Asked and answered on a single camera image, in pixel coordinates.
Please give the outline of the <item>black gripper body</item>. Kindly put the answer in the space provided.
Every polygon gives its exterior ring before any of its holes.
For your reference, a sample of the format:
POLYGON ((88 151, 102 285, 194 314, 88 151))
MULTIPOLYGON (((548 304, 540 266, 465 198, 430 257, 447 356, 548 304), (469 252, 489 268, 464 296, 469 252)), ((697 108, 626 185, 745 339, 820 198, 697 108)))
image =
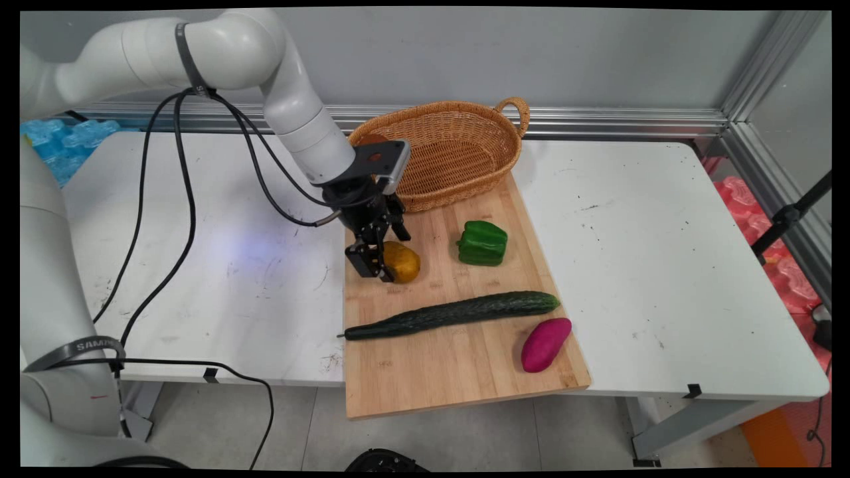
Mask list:
POLYGON ((383 194, 371 177, 338 181, 322 187, 322 199, 337 204, 340 221, 352 231, 355 239, 370 244, 383 243, 390 227, 390 215, 406 212, 404 203, 394 193, 383 194))

